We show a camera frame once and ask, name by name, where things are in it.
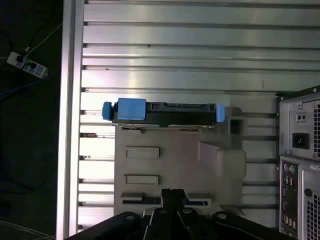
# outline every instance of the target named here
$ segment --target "blue tab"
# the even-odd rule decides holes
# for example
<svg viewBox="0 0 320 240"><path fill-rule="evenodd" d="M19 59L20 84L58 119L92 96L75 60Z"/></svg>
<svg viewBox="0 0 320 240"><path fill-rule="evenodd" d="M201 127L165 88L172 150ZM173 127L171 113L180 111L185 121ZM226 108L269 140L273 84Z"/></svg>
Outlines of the blue tab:
<svg viewBox="0 0 320 240"><path fill-rule="evenodd" d="M147 101L141 98L119 98L119 120L146 120Z"/></svg>
<svg viewBox="0 0 320 240"><path fill-rule="evenodd" d="M216 112L216 122L222 123L226 118L225 113L225 105L224 104L216 104L215 105L215 112Z"/></svg>
<svg viewBox="0 0 320 240"><path fill-rule="evenodd" d="M112 106L111 106L111 102L106 101L103 104L103 108L102 108L102 118L103 120L112 120Z"/></svg>

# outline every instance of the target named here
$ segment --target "usb port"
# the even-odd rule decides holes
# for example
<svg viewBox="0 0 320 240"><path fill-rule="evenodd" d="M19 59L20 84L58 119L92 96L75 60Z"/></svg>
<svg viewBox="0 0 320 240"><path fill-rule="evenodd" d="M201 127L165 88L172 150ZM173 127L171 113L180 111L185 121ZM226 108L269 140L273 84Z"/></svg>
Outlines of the usb port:
<svg viewBox="0 0 320 240"><path fill-rule="evenodd" d="M290 177L290 186L295 186L296 182L295 179L293 177Z"/></svg>

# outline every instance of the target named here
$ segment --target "blue cable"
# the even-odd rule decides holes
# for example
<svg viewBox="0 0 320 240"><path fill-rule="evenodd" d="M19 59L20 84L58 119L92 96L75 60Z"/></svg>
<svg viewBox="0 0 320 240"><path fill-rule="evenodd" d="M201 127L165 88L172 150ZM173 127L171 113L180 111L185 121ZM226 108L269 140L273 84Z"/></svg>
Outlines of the blue cable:
<svg viewBox="0 0 320 240"><path fill-rule="evenodd" d="M53 72L52 74L50 74L50 75L46 76L45 78L40 79L40 80L38 80L38 81L34 81L34 82L32 82L32 83L29 83L29 84L26 84L26 85L23 85L23 86L19 86L19 87L15 87L15 88L9 89L9 90L7 90L7 91L1 92L1 93L0 93L0 97L2 97L3 95L7 95L7 94L9 94L9 93L13 93L13 92L15 92L15 91L18 91L18 90L20 90L20 89L24 89L24 88L30 87L30 86L32 86L32 85L36 85L36 84L39 84L39 83L41 83L41 82L44 82L45 80L50 79L55 73L56 73L56 72Z"/></svg>

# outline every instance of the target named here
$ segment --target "power socket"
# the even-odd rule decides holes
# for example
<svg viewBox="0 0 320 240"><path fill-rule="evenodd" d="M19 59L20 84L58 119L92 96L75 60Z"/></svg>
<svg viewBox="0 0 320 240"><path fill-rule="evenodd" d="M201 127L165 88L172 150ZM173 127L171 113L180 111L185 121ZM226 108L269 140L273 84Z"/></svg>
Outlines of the power socket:
<svg viewBox="0 0 320 240"><path fill-rule="evenodd" d="M32 74L33 76L36 76L37 78L40 78L40 79L43 79L44 77L46 77L48 75L48 68L46 68L45 66L43 66L35 61L24 58L23 62L18 62L17 57L19 55L20 54L12 51L6 62L12 66L15 66L18 69L21 69L23 67L23 65L25 65L25 64L34 63L34 64L36 64L35 68L32 69L30 65L25 65L23 67L23 69L21 69L21 70L23 70L29 74Z"/></svg>

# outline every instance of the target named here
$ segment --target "power supply fan grille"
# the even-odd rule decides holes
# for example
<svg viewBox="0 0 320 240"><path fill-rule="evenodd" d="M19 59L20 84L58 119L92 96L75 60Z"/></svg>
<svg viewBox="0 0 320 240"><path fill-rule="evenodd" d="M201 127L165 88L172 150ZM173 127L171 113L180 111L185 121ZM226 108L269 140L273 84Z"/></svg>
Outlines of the power supply fan grille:
<svg viewBox="0 0 320 240"><path fill-rule="evenodd" d="M320 104L314 110L314 153L320 158Z"/></svg>
<svg viewBox="0 0 320 240"><path fill-rule="evenodd" d="M307 201L306 210L306 239L320 239L320 196L313 195L313 202Z"/></svg>

